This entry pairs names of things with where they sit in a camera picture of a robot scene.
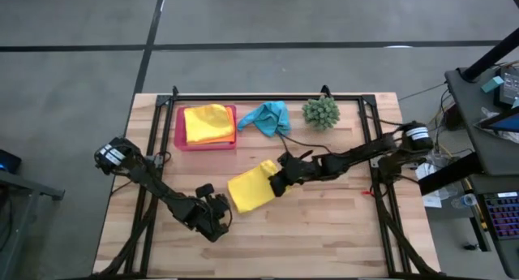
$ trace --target light blue towel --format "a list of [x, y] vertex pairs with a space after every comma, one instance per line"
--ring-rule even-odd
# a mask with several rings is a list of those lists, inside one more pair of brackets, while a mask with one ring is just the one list
[[266, 136], [274, 136], [276, 130], [287, 136], [290, 131], [289, 111], [284, 101], [267, 101], [257, 109], [246, 115], [240, 123], [238, 130], [254, 123]]

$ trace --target small potted succulent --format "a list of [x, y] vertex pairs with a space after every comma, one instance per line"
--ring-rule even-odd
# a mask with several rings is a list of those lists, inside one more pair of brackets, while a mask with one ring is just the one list
[[302, 106], [302, 116], [318, 131], [333, 128], [339, 120], [339, 107], [332, 97], [321, 96], [318, 100], [310, 99]]

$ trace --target wooden table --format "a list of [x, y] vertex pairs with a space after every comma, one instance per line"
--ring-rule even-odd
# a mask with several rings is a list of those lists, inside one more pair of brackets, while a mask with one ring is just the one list
[[[374, 93], [380, 118], [401, 122], [395, 93]], [[137, 94], [131, 109], [127, 138], [143, 153], [148, 143], [156, 94]], [[179, 106], [199, 106], [207, 102], [175, 102]], [[261, 101], [224, 101], [237, 106], [237, 120]], [[301, 142], [326, 144], [344, 152], [365, 141], [353, 101], [338, 101], [341, 120], [333, 130], [312, 131], [302, 117], [301, 101], [287, 101], [291, 137]], [[163, 122], [159, 123], [159, 135]], [[175, 121], [169, 131], [168, 150], [172, 159], [165, 165], [163, 180], [176, 191], [194, 195], [194, 190], [212, 183], [216, 192], [229, 198], [227, 182], [266, 159], [276, 161], [284, 152], [281, 140], [264, 136], [254, 125], [238, 133], [235, 150], [181, 152], [173, 145]], [[383, 124], [383, 131], [394, 126]], [[157, 138], [156, 151], [160, 137]], [[288, 142], [290, 151], [300, 155], [306, 147]], [[314, 154], [321, 153], [316, 149]], [[414, 177], [407, 170], [406, 175]], [[116, 178], [114, 187], [127, 181]], [[352, 167], [339, 179], [305, 183], [283, 197], [251, 211], [238, 213], [230, 232], [215, 243], [175, 221], [159, 203], [153, 236], [149, 277], [384, 277], [387, 270], [380, 239], [375, 201], [363, 195], [371, 185], [367, 162]], [[402, 180], [395, 184], [401, 220], [406, 236], [424, 260], [439, 270], [427, 215], [417, 184]], [[119, 252], [131, 233], [138, 185], [121, 189], [110, 199], [94, 271], [103, 270]], [[396, 241], [392, 249], [400, 269]], [[135, 260], [140, 263], [139, 249]]]

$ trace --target pink tray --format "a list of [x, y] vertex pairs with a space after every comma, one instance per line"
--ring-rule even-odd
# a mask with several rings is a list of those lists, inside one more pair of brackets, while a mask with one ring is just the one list
[[175, 119], [175, 137], [174, 144], [175, 147], [182, 151], [202, 151], [202, 150], [227, 150], [227, 149], [235, 149], [236, 148], [236, 106], [225, 106], [230, 107], [233, 111], [234, 117], [234, 142], [229, 142], [228, 144], [204, 144], [204, 145], [189, 145], [187, 144], [187, 135], [186, 135], [186, 116], [184, 115], [184, 110], [187, 106], [179, 107], [177, 110], [177, 118]]

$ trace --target keyboard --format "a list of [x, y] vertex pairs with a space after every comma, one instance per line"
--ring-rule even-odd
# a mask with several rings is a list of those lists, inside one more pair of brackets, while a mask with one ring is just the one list
[[517, 192], [485, 194], [483, 198], [496, 238], [498, 240], [519, 239], [519, 196]]

